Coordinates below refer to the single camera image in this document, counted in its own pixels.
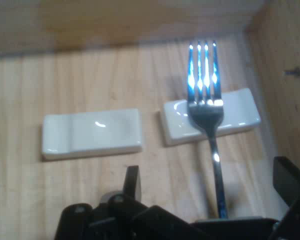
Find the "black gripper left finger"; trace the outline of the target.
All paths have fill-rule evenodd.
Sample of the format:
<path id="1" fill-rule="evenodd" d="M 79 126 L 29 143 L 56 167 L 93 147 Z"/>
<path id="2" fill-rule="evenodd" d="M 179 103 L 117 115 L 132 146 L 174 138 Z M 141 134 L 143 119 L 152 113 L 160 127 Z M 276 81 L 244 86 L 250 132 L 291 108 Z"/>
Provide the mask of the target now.
<path id="1" fill-rule="evenodd" d="M 163 208 L 141 200 L 137 165 L 126 170 L 122 191 L 96 208 L 86 203 L 66 207 L 56 240 L 204 240 L 205 233 Z"/>

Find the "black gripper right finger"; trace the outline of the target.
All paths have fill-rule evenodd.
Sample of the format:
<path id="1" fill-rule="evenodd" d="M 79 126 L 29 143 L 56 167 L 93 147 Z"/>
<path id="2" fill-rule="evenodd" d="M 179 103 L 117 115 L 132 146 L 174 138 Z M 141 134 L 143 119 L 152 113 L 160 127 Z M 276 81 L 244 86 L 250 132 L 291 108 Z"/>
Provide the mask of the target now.
<path id="1" fill-rule="evenodd" d="M 273 187 L 288 206 L 270 240 L 300 240 L 300 169 L 285 156 L 273 160 Z"/>

